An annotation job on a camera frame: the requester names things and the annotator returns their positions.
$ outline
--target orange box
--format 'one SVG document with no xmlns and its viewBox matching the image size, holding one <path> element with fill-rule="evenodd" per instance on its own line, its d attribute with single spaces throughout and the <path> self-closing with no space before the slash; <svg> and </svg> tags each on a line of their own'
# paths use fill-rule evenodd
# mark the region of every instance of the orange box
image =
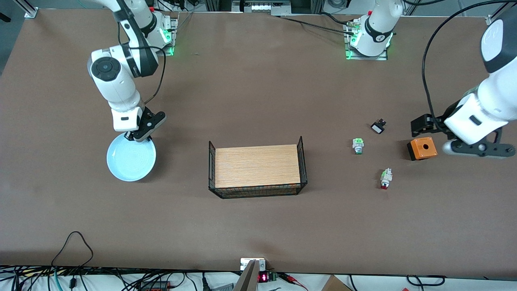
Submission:
<svg viewBox="0 0 517 291">
<path fill-rule="evenodd" d="M 432 137 L 415 138 L 407 144 L 411 161 L 435 157 L 438 155 Z"/>
</svg>

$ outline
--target wire basket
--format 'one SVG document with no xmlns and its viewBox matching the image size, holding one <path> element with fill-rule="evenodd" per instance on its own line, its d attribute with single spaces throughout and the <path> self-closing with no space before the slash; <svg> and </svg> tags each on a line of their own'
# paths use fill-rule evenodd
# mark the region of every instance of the wire basket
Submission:
<svg viewBox="0 0 517 291">
<path fill-rule="evenodd" d="M 208 142 L 208 189 L 222 199 L 297 195 L 307 185 L 307 171 L 305 168 L 305 156 L 303 154 L 303 140 L 300 136 L 296 145 L 298 155 L 299 183 L 224 187 L 216 188 L 216 148 L 211 141 Z"/>
</svg>

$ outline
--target blue plate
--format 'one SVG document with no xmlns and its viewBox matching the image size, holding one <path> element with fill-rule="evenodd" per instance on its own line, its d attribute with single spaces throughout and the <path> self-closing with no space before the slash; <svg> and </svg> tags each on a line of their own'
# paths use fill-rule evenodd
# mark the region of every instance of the blue plate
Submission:
<svg viewBox="0 0 517 291">
<path fill-rule="evenodd" d="M 124 134 L 117 136 L 110 144 L 106 162 L 111 173 L 122 181 L 140 180 L 151 172 L 156 161 L 153 141 L 129 141 Z"/>
</svg>

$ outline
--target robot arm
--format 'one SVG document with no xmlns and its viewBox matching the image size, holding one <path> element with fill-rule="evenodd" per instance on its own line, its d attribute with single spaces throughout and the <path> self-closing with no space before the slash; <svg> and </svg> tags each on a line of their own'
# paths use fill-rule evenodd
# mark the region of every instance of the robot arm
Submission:
<svg viewBox="0 0 517 291">
<path fill-rule="evenodd" d="M 401 0 L 376 0 L 372 13 L 357 20 L 359 29 L 350 46 L 366 56 L 380 55 L 388 46 L 403 11 Z"/>
<path fill-rule="evenodd" d="M 92 52 L 88 73 L 108 101 L 113 128 L 126 138 L 143 141 L 166 119 L 145 107 L 133 78 L 154 74 L 156 51 L 172 41 L 171 19 L 151 12 L 144 0 L 91 0 L 108 7 L 126 32 L 129 42 Z"/>
<path fill-rule="evenodd" d="M 517 7 L 505 11 L 484 32 L 481 56 L 489 76 L 437 118 L 451 141 L 448 154 L 507 157 L 515 154 L 511 144 L 500 144 L 502 127 L 517 119 Z M 429 114 L 412 121 L 413 136 L 433 133 Z M 496 132 L 493 142 L 486 136 Z"/>
</svg>

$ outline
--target digital display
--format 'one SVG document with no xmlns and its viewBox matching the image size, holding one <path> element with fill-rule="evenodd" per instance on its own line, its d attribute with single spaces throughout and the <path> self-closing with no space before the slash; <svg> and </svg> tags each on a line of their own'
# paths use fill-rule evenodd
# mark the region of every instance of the digital display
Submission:
<svg viewBox="0 0 517 291">
<path fill-rule="evenodd" d="M 266 283 L 269 282 L 269 272 L 260 272 L 258 274 L 258 280 L 259 283 Z"/>
</svg>

